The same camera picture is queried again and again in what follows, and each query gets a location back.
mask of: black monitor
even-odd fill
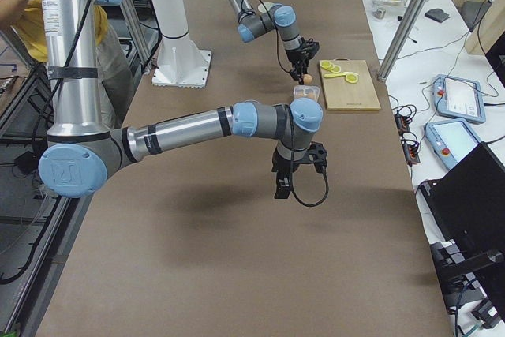
[[[437,181],[427,200],[443,236],[455,241],[465,260],[505,254],[505,167],[486,143]],[[485,266],[473,273],[505,320],[505,263]]]

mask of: cutting board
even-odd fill
[[[340,66],[342,71],[358,73],[359,81],[351,84],[344,77],[325,78],[324,74],[330,72],[319,65],[327,110],[380,110],[379,99],[377,99],[366,61],[329,61]]]

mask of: yellow utensil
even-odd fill
[[[336,78],[336,77],[344,77],[349,83],[357,83],[359,81],[359,75],[357,73],[353,73],[352,71],[344,71],[342,73],[332,73],[332,74],[324,74],[325,78]]]

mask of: blue tablet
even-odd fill
[[[439,75],[433,84],[433,95],[439,114],[464,118],[481,124],[486,121],[484,100],[479,82]]]
[[[449,170],[481,142],[464,118],[429,122],[426,124],[426,139]]]

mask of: brown table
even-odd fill
[[[378,69],[361,0],[264,1],[295,8],[319,59]],[[244,45],[227,0],[185,4],[192,38],[213,50],[208,85],[145,77],[128,124],[290,100],[275,33]],[[331,192],[315,209],[273,199],[272,140],[227,137],[116,174],[92,201],[38,335],[450,336],[387,91],[376,89],[381,112],[325,113],[315,140],[329,151]],[[324,189],[312,168],[295,185],[306,200]]]

